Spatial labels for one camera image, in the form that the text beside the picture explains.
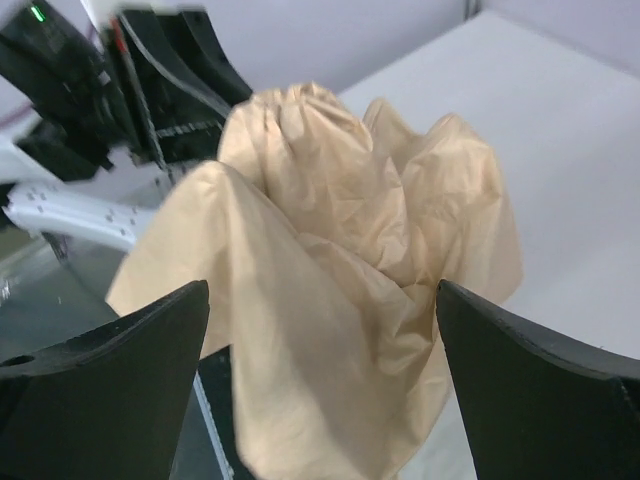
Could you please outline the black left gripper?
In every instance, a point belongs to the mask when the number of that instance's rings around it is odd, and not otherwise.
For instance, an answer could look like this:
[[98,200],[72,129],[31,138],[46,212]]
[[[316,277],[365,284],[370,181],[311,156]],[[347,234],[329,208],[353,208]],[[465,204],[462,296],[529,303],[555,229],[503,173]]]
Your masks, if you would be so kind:
[[232,107],[252,94],[202,9],[118,11],[108,23],[107,57],[139,164],[165,169],[215,157]]

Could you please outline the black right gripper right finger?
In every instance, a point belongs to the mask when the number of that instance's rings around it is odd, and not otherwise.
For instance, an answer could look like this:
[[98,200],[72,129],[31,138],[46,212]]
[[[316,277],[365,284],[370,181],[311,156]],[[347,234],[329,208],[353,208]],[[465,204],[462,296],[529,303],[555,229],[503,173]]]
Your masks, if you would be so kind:
[[436,315],[478,478],[638,478],[638,360],[448,280]]

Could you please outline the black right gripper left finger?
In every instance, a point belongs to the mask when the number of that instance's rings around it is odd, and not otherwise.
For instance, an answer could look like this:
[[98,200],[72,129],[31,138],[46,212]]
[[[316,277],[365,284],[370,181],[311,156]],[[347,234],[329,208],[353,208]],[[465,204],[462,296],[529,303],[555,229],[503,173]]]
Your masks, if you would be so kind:
[[208,315],[208,286],[192,281],[2,362],[2,478],[169,478]]

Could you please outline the beige folding umbrella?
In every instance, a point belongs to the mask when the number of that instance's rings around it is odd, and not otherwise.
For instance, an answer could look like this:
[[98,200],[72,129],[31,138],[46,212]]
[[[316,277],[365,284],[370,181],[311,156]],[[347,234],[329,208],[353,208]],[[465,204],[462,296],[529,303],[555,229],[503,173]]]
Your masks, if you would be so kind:
[[522,262],[494,150],[462,118],[413,132],[316,84],[236,106],[110,286],[131,313],[197,279],[202,352],[231,350],[239,454],[260,479],[393,479],[450,390],[438,282],[501,303]]

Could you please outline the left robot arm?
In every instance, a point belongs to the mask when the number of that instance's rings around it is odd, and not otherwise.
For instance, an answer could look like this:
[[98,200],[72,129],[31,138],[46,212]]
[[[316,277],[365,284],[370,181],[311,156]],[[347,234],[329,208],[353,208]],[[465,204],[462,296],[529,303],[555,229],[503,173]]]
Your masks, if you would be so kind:
[[70,184],[110,169],[117,148],[164,171],[211,159],[252,93],[201,6],[116,4],[91,39],[50,3],[20,2],[1,21],[1,74],[37,113],[1,145],[2,225],[124,252],[152,211]]

